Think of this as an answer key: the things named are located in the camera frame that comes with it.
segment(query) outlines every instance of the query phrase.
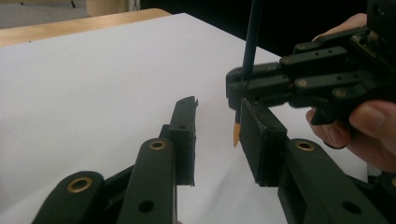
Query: pencil tip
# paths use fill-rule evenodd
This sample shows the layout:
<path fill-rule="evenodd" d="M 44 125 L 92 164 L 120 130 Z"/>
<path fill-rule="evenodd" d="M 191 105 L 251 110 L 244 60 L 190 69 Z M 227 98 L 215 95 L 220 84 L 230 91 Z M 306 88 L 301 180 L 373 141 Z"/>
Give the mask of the pencil tip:
<path fill-rule="evenodd" d="M 237 122 L 233 126 L 233 147 L 236 147 L 238 145 L 240 128 L 241 125 Z"/>

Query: human finger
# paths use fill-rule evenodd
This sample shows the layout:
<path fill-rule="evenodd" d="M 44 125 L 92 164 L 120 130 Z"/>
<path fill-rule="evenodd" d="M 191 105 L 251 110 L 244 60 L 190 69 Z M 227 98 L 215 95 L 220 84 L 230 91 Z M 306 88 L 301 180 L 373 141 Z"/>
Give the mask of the human finger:
<path fill-rule="evenodd" d="M 396 155 L 396 104 L 379 100 L 365 102 L 352 112 L 349 121 Z"/>
<path fill-rule="evenodd" d="M 396 156 L 385 148 L 377 138 L 364 133 L 356 133 L 347 148 L 363 161 L 382 171 L 396 172 Z"/>
<path fill-rule="evenodd" d="M 343 122 L 336 120 L 333 124 L 313 125 L 311 120 L 314 114 L 315 109 L 311 109 L 306 113 L 305 117 L 317 137 L 333 148 L 343 148 L 349 144 L 351 141 L 351 134 Z"/>
<path fill-rule="evenodd" d="M 319 38 L 322 35 L 331 35 L 341 31 L 349 30 L 356 27 L 362 27 L 367 23 L 367 15 L 364 13 L 358 13 L 354 16 L 351 16 L 346 21 L 341 23 L 338 26 L 333 27 L 332 29 L 328 30 L 327 32 L 315 36 L 314 40 Z"/>

